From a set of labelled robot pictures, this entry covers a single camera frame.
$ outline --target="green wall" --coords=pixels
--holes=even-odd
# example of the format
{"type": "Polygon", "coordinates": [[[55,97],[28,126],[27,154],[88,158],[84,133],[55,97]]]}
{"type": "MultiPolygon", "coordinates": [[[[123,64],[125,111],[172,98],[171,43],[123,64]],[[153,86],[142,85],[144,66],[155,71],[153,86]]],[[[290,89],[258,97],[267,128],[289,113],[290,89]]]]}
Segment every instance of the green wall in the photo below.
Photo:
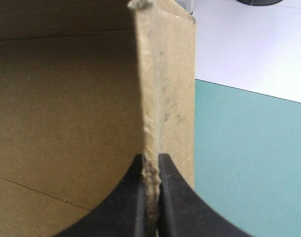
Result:
{"type": "Polygon", "coordinates": [[[196,81],[195,190],[257,237],[301,237],[301,104],[196,81]]]}

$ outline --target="white wall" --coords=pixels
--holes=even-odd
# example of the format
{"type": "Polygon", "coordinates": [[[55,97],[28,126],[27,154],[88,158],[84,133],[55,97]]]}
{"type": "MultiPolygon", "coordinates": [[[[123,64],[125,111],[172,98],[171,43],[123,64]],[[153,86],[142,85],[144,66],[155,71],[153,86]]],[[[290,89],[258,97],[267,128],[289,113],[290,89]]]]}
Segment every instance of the white wall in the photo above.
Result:
{"type": "Polygon", "coordinates": [[[197,0],[196,78],[301,102],[301,0],[197,0]]]}

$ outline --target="black object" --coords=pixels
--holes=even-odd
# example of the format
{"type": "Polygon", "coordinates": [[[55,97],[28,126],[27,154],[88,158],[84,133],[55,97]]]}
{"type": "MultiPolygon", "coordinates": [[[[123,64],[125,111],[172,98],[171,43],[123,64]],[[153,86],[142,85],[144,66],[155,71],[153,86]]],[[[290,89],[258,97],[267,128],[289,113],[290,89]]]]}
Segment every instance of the black object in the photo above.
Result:
{"type": "Polygon", "coordinates": [[[282,0],[237,0],[237,1],[253,6],[267,6],[267,5],[276,4],[282,0]]]}
{"type": "MultiPolygon", "coordinates": [[[[168,154],[159,155],[159,237],[250,237],[204,203],[168,154]]],[[[91,213],[55,237],[145,237],[142,156],[137,155],[115,190],[91,213]]]]}
{"type": "Polygon", "coordinates": [[[55,237],[144,237],[142,156],[137,155],[115,190],[91,213],[55,237]]]}
{"type": "Polygon", "coordinates": [[[160,237],[250,237],[204,203],[184,181],[171,158],[159,155],[160,237]]]}

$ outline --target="brown cardboard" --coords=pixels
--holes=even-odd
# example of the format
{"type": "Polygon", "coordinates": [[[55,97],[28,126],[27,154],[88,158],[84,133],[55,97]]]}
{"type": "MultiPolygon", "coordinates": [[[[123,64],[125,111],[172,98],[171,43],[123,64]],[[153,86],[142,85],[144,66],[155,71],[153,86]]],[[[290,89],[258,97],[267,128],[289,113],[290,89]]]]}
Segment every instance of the brown cardboard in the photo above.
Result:
{"type": "Polygon", "coordinates": [[[0,1],[0,237],[72,224],[138,153],[150,220],[158,153],[193,184],[194,19],[133,0],[134,31],[126,3],[0,1]]]}
{"type": "Polygon", "coordinates": [[[0,177],[105,198],[142,152],[134,47],[132,31],[0,42],[0,177]]]}
{"type": "Polygon", "coordinates": [[[145,135],[150,222],[157,218],[158,153],[193,185],[195,20],[174,0],[132,0],[145,135]]]}
{"type": "Polygon", "coordinates": [[[49,237],[86,214],[87,210],[0,179],[0,237],[49,237]]]}
{"type": "Polygon", "coordinates": [[[0,0],[0,40],[133,29],[128,0],[0,0]]]}

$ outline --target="wall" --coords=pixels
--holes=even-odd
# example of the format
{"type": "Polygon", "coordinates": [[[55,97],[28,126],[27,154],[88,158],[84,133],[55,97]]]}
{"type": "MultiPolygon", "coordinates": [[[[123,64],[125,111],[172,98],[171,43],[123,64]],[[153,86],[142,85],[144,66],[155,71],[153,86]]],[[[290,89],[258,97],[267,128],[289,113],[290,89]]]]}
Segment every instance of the wall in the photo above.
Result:
{"type": "Polygon", "coordinates": [[[195,189],[257,237],[301,237],[301,104],[196,81],[195,189]]]}
{"type": "Polygon", "coordinates": [[[301,0],[195,2],[196,78],[301,102],[301,0]]]}

